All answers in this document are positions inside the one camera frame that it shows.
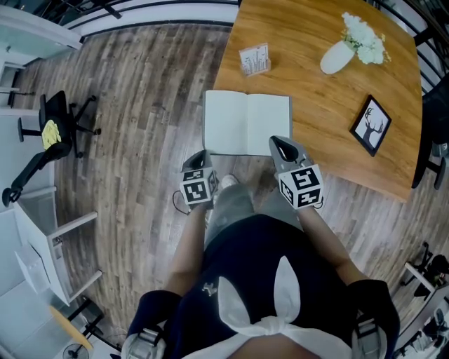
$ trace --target white sneaker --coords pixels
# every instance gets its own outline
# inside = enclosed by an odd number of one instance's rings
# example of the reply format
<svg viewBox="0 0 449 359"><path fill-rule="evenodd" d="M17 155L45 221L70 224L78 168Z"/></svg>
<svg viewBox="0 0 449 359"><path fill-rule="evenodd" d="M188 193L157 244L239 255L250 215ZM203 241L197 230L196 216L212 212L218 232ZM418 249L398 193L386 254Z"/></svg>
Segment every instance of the white sneaker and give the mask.
<svg viewBox="0 0 449 359"><path fill-rule="evenodd" d="M225 189L226 187L234 186L235 184L238 184L238 183L239 183L239 180L236 178L236 176L229 174L229 175L225 175L222 178L222 181L220 184L222 185L222 188Z"/></svg>
<svg viewBox="0 0 449 359"><path fill-rule="evenodd" d="M240 183L236 176L234 175L225 175L222 180L220 181L221 189L218 190L218 192L213 196L213 205L217 202L218 196L221 194L222 190L226 187L234 186L235 184Z"/></svg>

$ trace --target black chair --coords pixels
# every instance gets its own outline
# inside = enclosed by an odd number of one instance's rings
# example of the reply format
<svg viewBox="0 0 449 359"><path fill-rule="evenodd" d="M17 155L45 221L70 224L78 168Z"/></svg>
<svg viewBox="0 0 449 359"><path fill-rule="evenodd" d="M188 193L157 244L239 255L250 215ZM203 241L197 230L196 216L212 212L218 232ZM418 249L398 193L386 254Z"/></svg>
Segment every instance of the black chair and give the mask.
<svg viewBox="0 0 449 359"><path fill-rule="evenodd" d="M434 188L439 189L446 168L444 157L440 164L429 160L432 143L445 144L449 142L449 75L425 94L422 98L422 129L420 152L416 165L412 188L420 184L426 168L436 173Z"/></svg>
<svg viewBox="0 0 449 359"><path fill-rule="evenodd" d="M426 273L426 267L430 262L430 259L434 256L434 254L432 252L429 251L429 244L427 242L424 242L422 244L422 247L424 247L424 256L422 257L422 261L421 264L412 264L412 266L421 274ZM411 276L411 278L409 280L402 281L401 285L403 287L409 285L416 277L415 276Z"/></svg>
<svg viewBox="0 0 449 359"><path fill-rule="evenodd" d="M78 152L76 132L81 131L90 133L92 135L100 135L101 129L97 129L94 131L88 130L87 128L81 127L78 122L85 112L89 102L96 100L97 99L95 96L90 96L86 100L82 108L79 110L79 112L76 114L76 116L74 116L73 108L76 106L76 104L71 103L67 111L67 102L65 99L64 91L58 92L49 101L46 101L45 95L42 95L41 109L39 110L40 131L25 130L24 128L22 128L22 120L21 118L19 118L18 131L19 140L21 142L23 142L24 136L41 136L42 131L50 120L52 120L58 127L61 141L52 144L44 152L36 154L27 164L25 169L13 181L11 188L4 189L1 200L6 207L8 207L10 202L16 202L19 199L23 187L26 185L26 183L28 183L31 177L38 170L41 170L48 162L56 161L62 157L67 156L72 150L72 147L74 147L75 156L77 158L83 157L83 153Z"/></svg>
<svg viewBox="0 0 449 359"><path fill-rule="evenodd" d="M449 262L443 255L436 255L431 264L426 268L422 274L434 287L440 287L445 283L445 275L449 274ZM424 300L429 296L430 291L420 284L413 294L414 297L424 297Z"/></svg>

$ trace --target wooden table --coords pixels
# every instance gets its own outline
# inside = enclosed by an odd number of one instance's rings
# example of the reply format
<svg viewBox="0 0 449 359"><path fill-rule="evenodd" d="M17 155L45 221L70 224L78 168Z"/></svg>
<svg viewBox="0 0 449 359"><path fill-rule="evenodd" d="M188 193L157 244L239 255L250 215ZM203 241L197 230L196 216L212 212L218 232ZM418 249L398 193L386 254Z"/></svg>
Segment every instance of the wooden table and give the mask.
<svg viewBox="0 0 449 359"><path fill-rule="evenodd" d="M360 16L385 34L392 61L320 70L341 39L342 14ZM244 77L239 50L267 42L270 72ZM243 0L215 82L216 90L291 95L293 139L325 172L407 201L420 147L422 95L413 38L362 0ZM368 94L391 117L375 157L349 132Z"/></svg>

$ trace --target picture frame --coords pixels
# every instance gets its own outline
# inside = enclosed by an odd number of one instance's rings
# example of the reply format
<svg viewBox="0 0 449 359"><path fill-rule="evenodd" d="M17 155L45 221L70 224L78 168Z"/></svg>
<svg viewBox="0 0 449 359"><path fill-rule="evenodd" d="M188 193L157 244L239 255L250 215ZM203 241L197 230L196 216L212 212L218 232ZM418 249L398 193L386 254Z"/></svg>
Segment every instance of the picture frame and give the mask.
<svg viewBox="0 0 449 359"><path fill-rule="evenodd" d="M368 95L349 132L374 157L387 134L390 123L391 118L379 102L372 95Z"/></svg>

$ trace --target white flower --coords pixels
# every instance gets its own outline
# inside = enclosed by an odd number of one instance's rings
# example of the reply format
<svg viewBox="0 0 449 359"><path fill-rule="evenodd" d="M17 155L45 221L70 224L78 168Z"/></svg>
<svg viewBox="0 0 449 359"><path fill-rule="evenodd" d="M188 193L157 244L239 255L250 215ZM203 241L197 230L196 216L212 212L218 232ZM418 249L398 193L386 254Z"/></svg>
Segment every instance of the white flower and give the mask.
<svg viewBox="0 0 449 359"><path fill-rule="evenodd" d="M382 39L379 39L373 29L366 22L362 22L359 16L344 13L342 17L347 28L344 32L344 41L354 48L358 58L364 64L370 64L371 62L382 64L384 52L387 59L389 58L383 44L383 41L385 41L384 34L382 34Z"/></svg>

